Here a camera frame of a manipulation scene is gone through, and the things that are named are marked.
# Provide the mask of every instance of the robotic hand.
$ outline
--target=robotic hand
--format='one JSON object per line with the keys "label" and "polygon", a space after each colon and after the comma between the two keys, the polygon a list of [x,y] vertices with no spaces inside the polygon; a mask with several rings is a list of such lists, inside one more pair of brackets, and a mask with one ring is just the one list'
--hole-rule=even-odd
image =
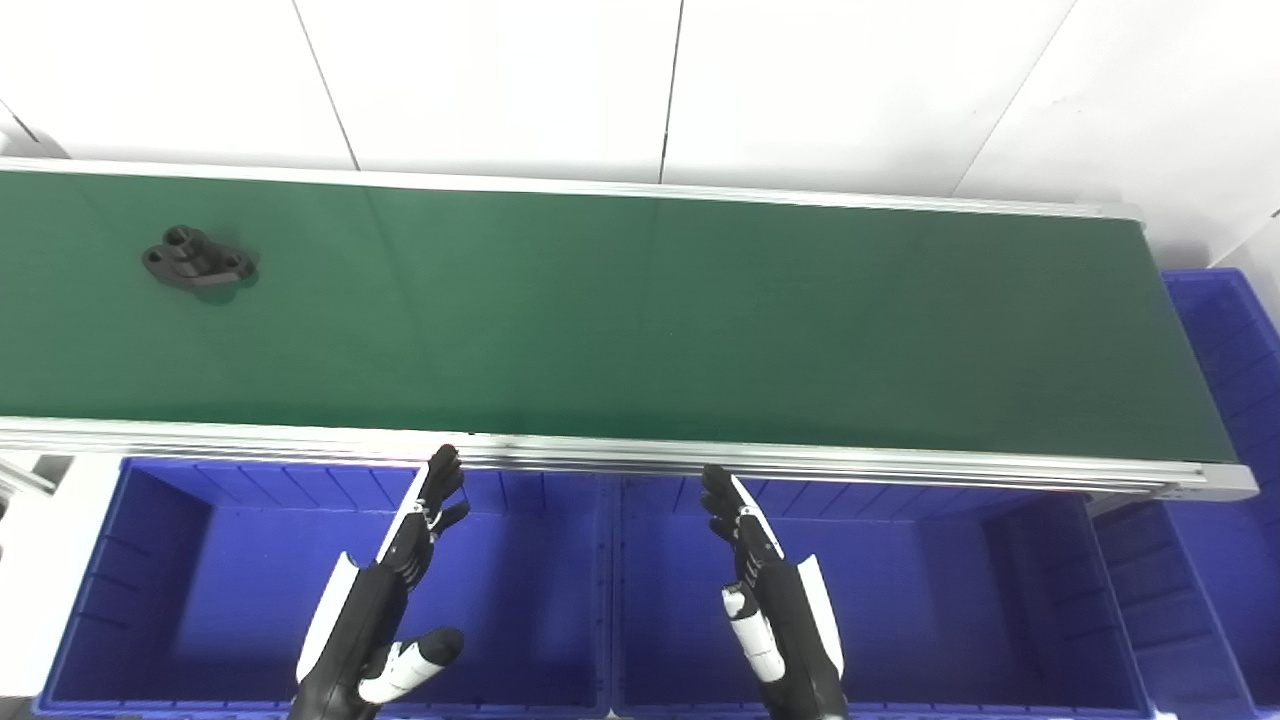
{"label": "robotic hand", "polygon": [[463,501],[442,510],[461,487],[458,451],[445,445],[413,478],[376,560],[360,569],[346,552],[338,557],[302,643],[288,720],[369,720],[462,652],[454,628],[392,642],[435,541],[471,509]]}
{"label": "robotic hand", "polygon": [[769,716],[847,717],[840,688],[845,657],[818,559],[787,562],[755,500],[719,465],[703,469],[701,503],[712,530],[733,548],[739,582],[721,594]]}

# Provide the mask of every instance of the black metal bracket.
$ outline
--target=black metal bracket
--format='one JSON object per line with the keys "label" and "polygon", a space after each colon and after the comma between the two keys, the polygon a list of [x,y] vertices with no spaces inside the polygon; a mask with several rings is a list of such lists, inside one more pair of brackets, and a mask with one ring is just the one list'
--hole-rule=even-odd
{"label": "black metal bracket", "polygon": [[239,282],[256,269],[243,250],[216,243],[187,225],[166,229],[160,245],[142,254],[142,264],[156,278],[186,288]]}

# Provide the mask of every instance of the white wall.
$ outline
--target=white wall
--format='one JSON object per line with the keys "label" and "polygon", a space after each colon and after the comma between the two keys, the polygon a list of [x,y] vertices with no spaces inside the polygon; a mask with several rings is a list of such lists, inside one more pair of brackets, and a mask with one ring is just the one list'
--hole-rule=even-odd
{"label": "white wall", "polygon": [[9,152],[1280,208],[1263,0],[0,1]]}

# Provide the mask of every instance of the blue storage crate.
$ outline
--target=blue storage crate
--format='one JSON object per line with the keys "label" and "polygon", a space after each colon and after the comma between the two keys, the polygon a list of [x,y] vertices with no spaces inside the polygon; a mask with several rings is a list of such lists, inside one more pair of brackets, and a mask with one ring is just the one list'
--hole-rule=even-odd
{"label": "blue storage crate", "polygon": [[[1143,717],[1079,497],[1028,491],[748,482],[788,557],[817,553],[856,717]],[[764,716],[718,584],[731,551],[698,478],[623,480],[614,710]]]}
{"label": "blue storage crate", "polygon": [[[134,460],[124,465],[41,712],[279,717],[334,561],[372,560],[410,469]],[[471,471],[404,614],[466,633],[398,717],[589,717],[607,711],[612,484]]]}
{"label": "blue storage crate", "polygon": [[1219,413],[1261,493],[1098,519],[1156,705],[1184,720],[1280,715],[1280,340],[1234,269],[1165,273]]}
{"label": "blue storage crate", "polygon": [[[44,714],[280,717],[338,553],[371,559],[407,469],[133,460]],[[1148,715],[1083,501],[1012,491],[750,483],[818,552],[855,717]],[[471,471],[406,633],[466,633],[388,717],[755,716],[723,618],[730,550],[696,478]]]}

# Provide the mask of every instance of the metal support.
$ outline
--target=metal support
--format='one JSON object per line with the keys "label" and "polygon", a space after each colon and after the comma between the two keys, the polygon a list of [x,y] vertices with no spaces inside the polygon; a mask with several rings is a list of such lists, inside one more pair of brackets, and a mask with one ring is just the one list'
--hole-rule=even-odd
{"label": "metal support", "polygon": [[0,459],[0,493],[13,496],[14,493],[27,492],[52,496],[56,487],[52,482],[41,478],[35,471]]}
{"label": "metal support", "polygon": [[314,184],[349,184],[357,187],[396,187],[404,190],[448,190],[465,192],[547,192],[554,195],[600,195],[609,197],[765,202],[773,205],[809,205],[817,208],[879,208],[886,210],[1036,215],[1053,218],[1111,218],[1134,220],[1138,223],[1143,222],[1142,213],[1137,206],[1124,204],[1088,205],[1082,202],[1025,202],[1018,200],[856,195],[850,192],[755,190],[742,187],[704,187],[639,182],[503,178],[490,176],[434,176],[376,170],[237,168],[229,165],[187,165],[179,163],[120,163],[111,160],[0,158],[0,172],[305,182]]}
{"label": "metal support", "polygon": [[1128,493],[1170,500],[1257,495],[1248,468],[1160,460],[428,430],[219,425],[0,416],[0,448],[180,459],[419,465],[452,443],[477,469],[748,478]]}

